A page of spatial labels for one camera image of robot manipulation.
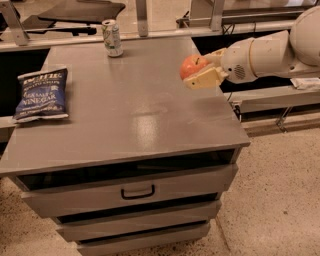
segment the cabinet top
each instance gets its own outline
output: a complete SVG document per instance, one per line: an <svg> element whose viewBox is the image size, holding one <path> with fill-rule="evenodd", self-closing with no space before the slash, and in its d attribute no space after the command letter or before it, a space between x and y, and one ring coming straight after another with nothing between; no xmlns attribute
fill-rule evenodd
<svg viewBox="0 0 320 256"><path fill-rule="evenodd" d="M179 76L198 52L191 38L53 47L45 66L66 65L69 118L16 127L0 176L201 153L249 145L220 88L192 91Z"/></svg>

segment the snack bag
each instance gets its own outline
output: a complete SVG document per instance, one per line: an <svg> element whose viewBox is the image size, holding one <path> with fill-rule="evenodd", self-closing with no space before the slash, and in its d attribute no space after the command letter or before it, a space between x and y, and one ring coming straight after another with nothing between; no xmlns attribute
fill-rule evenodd
<svg viewBox="0 0 320 256"><path fill-rule="evenodd" d="M13 116L14 123L68 117L65 107L66 67L18 76L22 99Z"/></svg>

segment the black drawer slot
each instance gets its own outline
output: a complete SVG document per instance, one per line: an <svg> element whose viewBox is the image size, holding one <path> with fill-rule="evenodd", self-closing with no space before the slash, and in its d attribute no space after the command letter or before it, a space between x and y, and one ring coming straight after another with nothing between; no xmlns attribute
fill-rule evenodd
<svg viewBox="0 0 320 256"><path fill-rule="evenodd" d="M92 166L17 178L29 191L229 164L234 149Z"/></svg>
<svg viewBox="0 0 320 256"><path fill-rule="evenodd" d="M109 209L109 210L86 212L86 213L80 213L80 214L74 214L74 215L61 216L61 217L58 217L57 219L61 224L68 224L68 223L83 221L83 220L113 217L113 216L119 216L122 214L130 214L135 212L141 213L144 211L158 210L158 209L164 209L164 208L169 208L174 206L209 202L209 201L216 200L217 195L218 195L217 193L214 193L214 194L208 194L208 195L167 200L167 201L162 201L157 203L140 204L140 205L133 205L133 206L127 206L127 207L121 207L121 208L115 208L115 209Z"/></svg>
<svg viewBox="0 0 320 256"><path fill-rule="evenodd" d="M201 225L201 224L206 224L206 223L207 223L207 221L204 220L204 221L197 221L197 222L188 223L188 224L174 225L174 226L170 226L170 227L144 230L144 231L132 232L132 233L116 235L116 236L99 237L99 238L94 238L94 239L82 240L82 241L79 241L78 244L99 245L100 243L102 243L102 244L106 243L111 239L119 239L118 241L128 240L128 239L130 239L130 237L137 236L137 235L148 235L149 233L153 233L153 232L170 231L170 229L190 227L190 226L196 226L196 225Z"/></svg>

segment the drawer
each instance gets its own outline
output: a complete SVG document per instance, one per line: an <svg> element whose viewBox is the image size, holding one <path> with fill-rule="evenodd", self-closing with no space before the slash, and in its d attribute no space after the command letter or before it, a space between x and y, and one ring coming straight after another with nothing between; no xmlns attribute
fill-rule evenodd
<svg viewBox="0 0 320 256"><path fill-rule="evenodd" d="M194 224L146 234L137 234L82 244L78 246L78 251L83 256L102 256L112 253L121 253L184 240L199 239L206 236L209 229L209 223Z"/></svg>
<svg viewBox="0 0 320 256"><path fill-rule="evenodd" d="M36 190L22 198L40 217L58 217L223 192L237 170L234 164L172 171Z"/></svg>
<svg viewBox="0 0 320 256"><path fill-rule="evenodd" d="M115 236L203 220L209 221L217 215L220 207L221 203L217 200L113 215L63 224L59 226L57 232L68 242Z"/></svg>

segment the drawer handle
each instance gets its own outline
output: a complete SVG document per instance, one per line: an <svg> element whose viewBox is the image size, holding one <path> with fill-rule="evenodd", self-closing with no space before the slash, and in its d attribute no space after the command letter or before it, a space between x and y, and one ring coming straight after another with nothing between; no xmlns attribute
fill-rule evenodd
<svg viewBox="0 0 320 256"><path fill-rule="evenodd" d="M150 193L145 194L145 195L140 195L140 196L126 196L124 189L121 189L121 197L124 200L135 200L135 199L141 199L141 198L146 198L146 197L153 196L155 192L156 192L156 189L155 189L154 185L151 186L151 192Z"/></svg>

